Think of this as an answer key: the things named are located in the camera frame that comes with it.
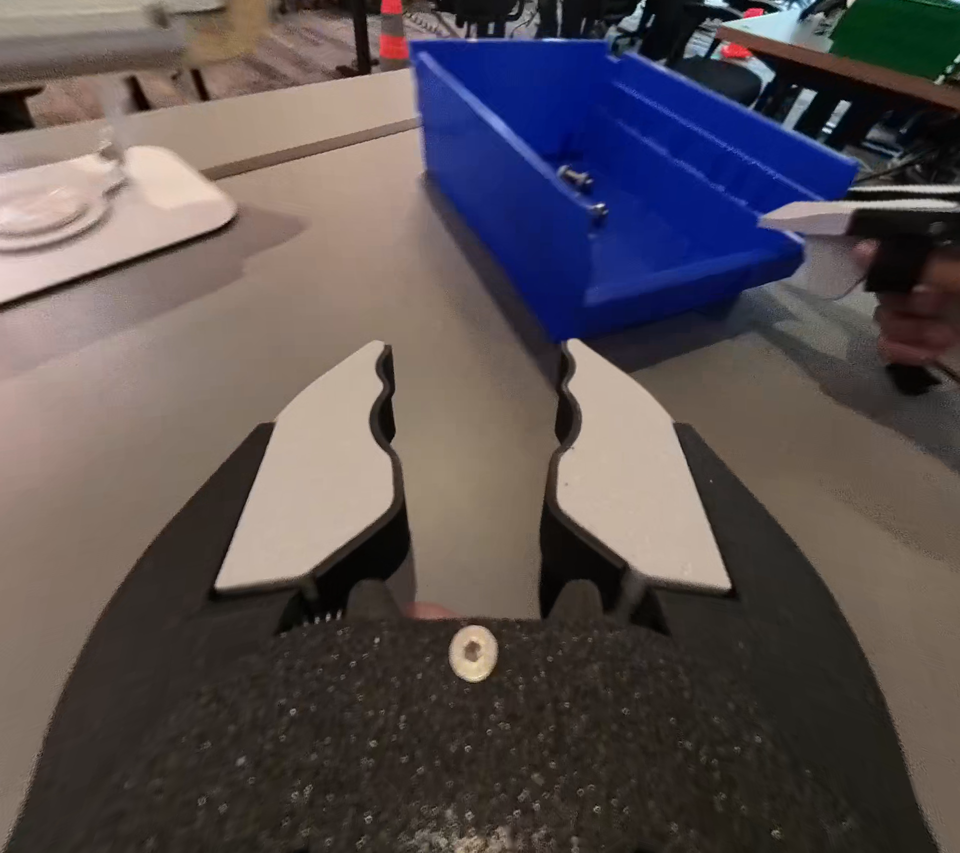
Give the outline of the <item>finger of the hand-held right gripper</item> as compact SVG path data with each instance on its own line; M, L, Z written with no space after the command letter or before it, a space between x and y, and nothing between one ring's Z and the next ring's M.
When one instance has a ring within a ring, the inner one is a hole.
M957 186L855 186L841 200L796 201L766 213L762 228L802 237L803 262L795 286L825 299L864 288L865 269L855 248L857 208L957 208Z

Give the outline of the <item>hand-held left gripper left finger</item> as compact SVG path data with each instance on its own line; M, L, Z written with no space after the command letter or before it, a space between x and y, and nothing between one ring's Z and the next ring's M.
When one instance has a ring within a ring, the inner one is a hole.
M286 592L333 617L377 580L412 601L412 534L396 435L393 352L374 340L309 383L270 437L213 582L217 599Z

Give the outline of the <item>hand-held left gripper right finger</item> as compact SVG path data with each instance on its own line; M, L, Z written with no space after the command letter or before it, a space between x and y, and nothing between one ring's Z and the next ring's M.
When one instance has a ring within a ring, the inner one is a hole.
M539 522L541 615L575 582L621 620L657 591L731 600L733 578L661 402L580 339L560 346L557 402Z

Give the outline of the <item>blue plastic bin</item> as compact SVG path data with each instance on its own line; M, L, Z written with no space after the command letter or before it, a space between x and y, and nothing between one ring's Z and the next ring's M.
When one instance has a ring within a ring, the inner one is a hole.
M426 175L554 342L735 301L803 242L759 226L841 199L851 157L587 40L410 43ZM594 184L583 194L557 170ZM605 202L593 223L586 207Z

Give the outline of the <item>person's right hand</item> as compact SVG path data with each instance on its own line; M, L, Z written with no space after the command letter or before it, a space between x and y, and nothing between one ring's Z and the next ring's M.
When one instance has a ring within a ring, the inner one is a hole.
M958 351L958 244L865 239L854 248L877 298L873 319L886 366L921 368Z

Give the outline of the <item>green plastic bin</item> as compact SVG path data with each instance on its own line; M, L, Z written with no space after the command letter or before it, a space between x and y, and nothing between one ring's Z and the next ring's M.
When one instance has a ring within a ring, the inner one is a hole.
M958 72L959 4L856 0L836 23L832 55L944 83Z

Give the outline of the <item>wooden document stand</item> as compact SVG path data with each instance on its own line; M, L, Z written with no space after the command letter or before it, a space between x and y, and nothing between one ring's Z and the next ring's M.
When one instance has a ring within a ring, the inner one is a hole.
M159 5L53 18L2 18L1 303L7 307L227 226L236 204L174 150L135 144L128 81L176 77L250 52L266 0L177 15ZM89 79L103 120L90 146L25 159L14 145L27 102Z

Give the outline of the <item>orange traffic cone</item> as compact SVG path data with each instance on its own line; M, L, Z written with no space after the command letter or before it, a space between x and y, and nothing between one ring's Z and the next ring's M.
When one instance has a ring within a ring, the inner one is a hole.
M383 73L409 66L402 0L380 0L379 68Z

